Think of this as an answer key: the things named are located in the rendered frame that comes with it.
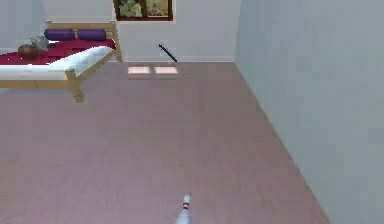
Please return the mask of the purple bolster pillow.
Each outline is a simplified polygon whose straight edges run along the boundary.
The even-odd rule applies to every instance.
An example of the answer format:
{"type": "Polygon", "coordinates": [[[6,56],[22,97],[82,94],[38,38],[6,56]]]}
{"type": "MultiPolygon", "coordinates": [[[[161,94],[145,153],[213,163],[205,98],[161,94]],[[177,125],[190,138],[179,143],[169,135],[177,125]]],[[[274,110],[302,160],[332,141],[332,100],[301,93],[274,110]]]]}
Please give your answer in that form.
{"type": "Polygon", "coordinates": [[[46,29],[44,36],[51,41],[74,40],[75,33],[72,29],[46,29]]]}
{"type": "Polygon", "coordinates": [[[104,29],[79,29],[78,38],[89,41],[103,41],[106,39],[106,32],[104,29]]]}

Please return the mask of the white bowling pin red stripes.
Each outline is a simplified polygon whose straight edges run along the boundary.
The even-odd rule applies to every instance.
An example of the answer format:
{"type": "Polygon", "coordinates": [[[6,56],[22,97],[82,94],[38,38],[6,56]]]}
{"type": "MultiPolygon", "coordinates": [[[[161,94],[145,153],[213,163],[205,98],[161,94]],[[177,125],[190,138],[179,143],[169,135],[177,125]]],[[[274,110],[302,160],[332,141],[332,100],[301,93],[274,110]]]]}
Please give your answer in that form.
{"type": "Polygon", "coordinates": [[[191,194],[186,193],[183,196],[181,209],[176,216],[175,224],[191,224],[192,218],[190,215],[190,204],[191,204],[191,194]]]}

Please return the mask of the brown framed window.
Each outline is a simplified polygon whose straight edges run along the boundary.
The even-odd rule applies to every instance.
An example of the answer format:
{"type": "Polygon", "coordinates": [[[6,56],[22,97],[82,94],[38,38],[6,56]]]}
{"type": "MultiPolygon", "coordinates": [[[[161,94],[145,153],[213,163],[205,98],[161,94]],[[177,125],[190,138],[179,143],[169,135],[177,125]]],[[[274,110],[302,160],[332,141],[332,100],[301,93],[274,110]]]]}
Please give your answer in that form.
{"type": "Polygon", "coordinates": [[[118,21],[172,21],[173,0],[113,0],[118,21]]]}

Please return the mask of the grey crumpled object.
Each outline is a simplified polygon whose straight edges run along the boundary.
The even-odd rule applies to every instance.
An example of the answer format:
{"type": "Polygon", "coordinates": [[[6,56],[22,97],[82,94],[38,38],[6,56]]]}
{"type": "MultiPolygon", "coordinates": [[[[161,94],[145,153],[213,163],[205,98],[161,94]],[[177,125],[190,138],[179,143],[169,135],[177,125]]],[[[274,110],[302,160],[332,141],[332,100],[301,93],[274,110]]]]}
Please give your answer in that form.
{"type": "Polygon", "coordinates": [[[40,50],[49,49],[49,40],[45,36],[35,36],[30,39],[31,44],[40,50]]]}

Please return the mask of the black baseball bat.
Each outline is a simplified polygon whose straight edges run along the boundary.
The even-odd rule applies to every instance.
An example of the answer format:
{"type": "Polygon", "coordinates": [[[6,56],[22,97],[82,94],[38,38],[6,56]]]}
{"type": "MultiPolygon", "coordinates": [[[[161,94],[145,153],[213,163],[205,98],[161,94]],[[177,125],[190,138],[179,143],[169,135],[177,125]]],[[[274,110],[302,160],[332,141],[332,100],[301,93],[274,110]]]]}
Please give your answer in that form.
{"type": "Polygon", "coordinates": [[[159,48],[164,51],[175,63],[178,62],[178,60],[176,59],[176,57],[168,51],[168,49],[166,49],[162,44],[158,44],[159,48]]]}

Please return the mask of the brown ball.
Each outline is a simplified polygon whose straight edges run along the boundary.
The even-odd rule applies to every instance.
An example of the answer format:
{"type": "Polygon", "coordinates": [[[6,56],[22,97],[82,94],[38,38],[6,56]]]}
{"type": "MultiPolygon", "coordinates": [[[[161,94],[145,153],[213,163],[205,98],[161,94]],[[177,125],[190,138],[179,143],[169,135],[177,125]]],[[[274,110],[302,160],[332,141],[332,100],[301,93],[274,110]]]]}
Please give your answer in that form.
{"type": "Polygon", "coordinates": [[[18,48],[18,55],[22,60],[31,61],[38,57],[39,51],[33,45],[23,44],[18,48]]]}

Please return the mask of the wooden bed with red cover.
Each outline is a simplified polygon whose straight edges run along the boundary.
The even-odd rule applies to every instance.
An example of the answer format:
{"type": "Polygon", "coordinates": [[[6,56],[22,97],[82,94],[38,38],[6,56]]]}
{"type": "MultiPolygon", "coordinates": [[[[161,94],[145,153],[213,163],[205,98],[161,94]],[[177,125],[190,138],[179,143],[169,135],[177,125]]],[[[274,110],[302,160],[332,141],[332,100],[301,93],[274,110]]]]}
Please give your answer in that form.
{"type": "Polygon", "coordinates": [[[74,40],[51,41],[49,49],[38,50],[35,60],[22,60],[18,52],[0,54],[0,88],[62,88],[72,92],[74,101],[84,101],[81,83],[111,57],[122,60],[117,25],[108,22],[54,22],[46,29],[72,29],[74,40]],[[78,38],[79,29],[104,29],[106,39],[89,41],[78,38]]]}

